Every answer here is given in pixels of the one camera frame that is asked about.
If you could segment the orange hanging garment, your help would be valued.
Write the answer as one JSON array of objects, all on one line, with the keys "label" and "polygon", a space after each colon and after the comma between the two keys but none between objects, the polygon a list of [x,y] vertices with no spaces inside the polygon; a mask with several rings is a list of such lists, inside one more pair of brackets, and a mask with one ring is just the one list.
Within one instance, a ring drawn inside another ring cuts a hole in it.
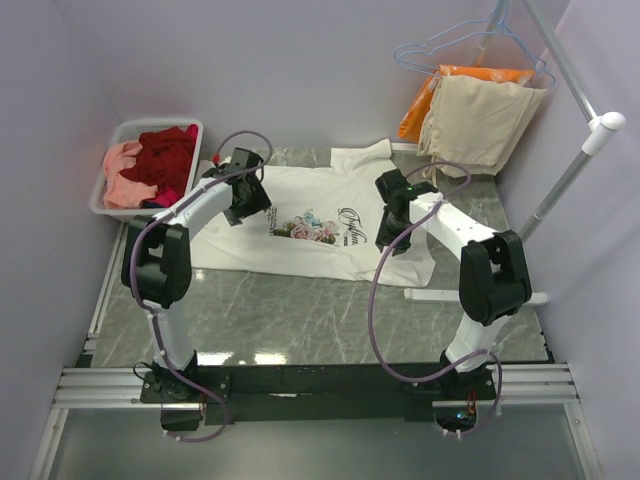
[{"label": "orange hanging garment", "polygon": [[410,143],[419,141],[423,121],[431,108],[431,101],[440,79],[443,76],[469,76],[484,81],[496,83],[511,82],[524,86],[536,75],[532,69],[499,69],[485,67],[469,67],[455,65],[440,65],[434,72],[427,75],[418,94],[402,119],[397,134],[400,139]]}]

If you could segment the beige hanging garment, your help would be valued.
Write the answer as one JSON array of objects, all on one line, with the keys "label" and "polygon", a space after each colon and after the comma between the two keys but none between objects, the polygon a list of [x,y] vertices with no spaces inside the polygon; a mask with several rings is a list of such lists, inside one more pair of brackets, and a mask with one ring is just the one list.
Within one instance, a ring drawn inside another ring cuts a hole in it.
[{"label": "beige hanging garment", "polygon": [[460,177],[450,162],[473,175],[495,176],[508,162],[543,102],[545,89],[470,76],[441,78],[421,127],[418,154]]}]

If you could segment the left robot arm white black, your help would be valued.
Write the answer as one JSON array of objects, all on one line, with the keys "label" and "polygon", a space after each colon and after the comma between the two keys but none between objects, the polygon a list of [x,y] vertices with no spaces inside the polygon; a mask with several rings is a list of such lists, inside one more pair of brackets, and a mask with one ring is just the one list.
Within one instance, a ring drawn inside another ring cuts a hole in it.
[{"label": "left robot arm white black", "polygon": [[191,242],[218,216],[237,226],[271,206],[262,185],[269,160],[237,147],[174,205],[130,222],[121,281],[147,317],[154,376],[176,401],[193,399],[200,388],[197,351],[181,326],[181,302],[192,280]]}]

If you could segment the white floral print t-shirt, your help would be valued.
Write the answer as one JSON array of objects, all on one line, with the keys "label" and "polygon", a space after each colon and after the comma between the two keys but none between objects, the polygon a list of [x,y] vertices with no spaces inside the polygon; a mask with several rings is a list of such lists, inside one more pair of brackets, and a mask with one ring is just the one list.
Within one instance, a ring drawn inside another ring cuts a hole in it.
[{"label": "white floral print t-shirt", "polygon": [[268,166],[269,209],[237,226],[221,215],[191,243],[195,268],[370,281],[384,203],[375,186],[394,169],[389,140],[334,148],[327,167]]}]

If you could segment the aluminium black mounting rail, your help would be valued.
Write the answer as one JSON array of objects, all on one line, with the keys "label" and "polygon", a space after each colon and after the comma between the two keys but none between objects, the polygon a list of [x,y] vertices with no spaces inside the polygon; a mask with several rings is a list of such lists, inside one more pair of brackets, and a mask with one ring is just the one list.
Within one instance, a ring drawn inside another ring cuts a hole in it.
[{"label": "aluminium black mounting rail", "polygon": [[56,409],[157,410],[164,430],[187,434],[202,425],[241,422],[401,419],[432,422],[464,435],[498,416],[504,405],[575,404],[579,397],[564,364],[482,364],[470,373],[435,363],[205,365],[192,364],[185,384],[159,366],[68,368],[52,405]]}]

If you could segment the white plastic laundry basket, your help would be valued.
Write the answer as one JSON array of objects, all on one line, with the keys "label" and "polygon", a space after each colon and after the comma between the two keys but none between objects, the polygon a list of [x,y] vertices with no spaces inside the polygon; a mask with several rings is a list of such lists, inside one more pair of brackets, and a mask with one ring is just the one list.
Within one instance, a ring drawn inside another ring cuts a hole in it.
[{"label": "white plastic laundry basket", "polygon": [[193,188],[203,134],[201,121],[185,117],[121,123],[103,158],[90,209],[127,221],[173,205]]}]

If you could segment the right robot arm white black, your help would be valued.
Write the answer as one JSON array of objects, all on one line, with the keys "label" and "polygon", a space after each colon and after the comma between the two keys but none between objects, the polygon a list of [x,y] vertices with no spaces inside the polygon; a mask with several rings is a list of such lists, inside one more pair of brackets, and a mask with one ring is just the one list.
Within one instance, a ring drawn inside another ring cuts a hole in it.
[{"label": "right robot arm white black", "polygon": [[[494,341],[508,320],[532,297],[523,242],[513,230],[497,231],[473,220],[428,182],[410,184],[400,170],[375,181],[383,214],[375,245],[381,253],[374,271],[367,306],[369,340],[381,368],[406,383],[439,380],[440,390],[460,399],[474,386],[474,376],[491,359]],[[424,377],[410,377],[388,364],[379,350],[374,329],[378,281],[391,255],[408,252],[411,235],[422,229],[459,261],[458,299],[463,316],[454,339],[441,355],[441,368]]]}]

